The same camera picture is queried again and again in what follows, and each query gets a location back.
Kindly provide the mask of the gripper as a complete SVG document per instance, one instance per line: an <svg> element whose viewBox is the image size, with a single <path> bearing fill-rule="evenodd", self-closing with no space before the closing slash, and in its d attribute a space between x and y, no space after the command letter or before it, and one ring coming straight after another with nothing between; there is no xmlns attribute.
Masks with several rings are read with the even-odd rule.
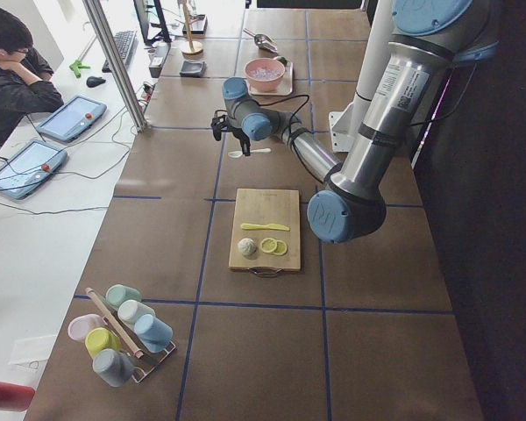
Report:
<svg viewBox="0 0 526 421"><path fill-rule="evenodd" d="M239 127L231 125L225 110L215 110L211 119L210 127L216 141L222 139L224 132L231 132L236 139L239 139L241 152L244 156L251 155L251 142L249 137Z"/></svg>

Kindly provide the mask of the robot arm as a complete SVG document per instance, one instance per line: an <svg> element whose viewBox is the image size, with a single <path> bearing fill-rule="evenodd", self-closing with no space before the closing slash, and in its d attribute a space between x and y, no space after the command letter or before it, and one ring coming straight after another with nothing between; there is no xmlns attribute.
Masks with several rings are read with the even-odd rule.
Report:
<svg viewBox="0 0 526 421"><path fill-rule="evenodd" d="M352 148L338 159L316 141L293 112L273 111L227 79L224 111L216 111L215 138L233 134L243 153L253 141L282 141L324 185L309 200L307 218L322 241L338 244L378 230L386 217L379 186L405 139L433 76L491 58L498 44L498 1L381 1L366 47L360 83L342 119Z"/></svg>

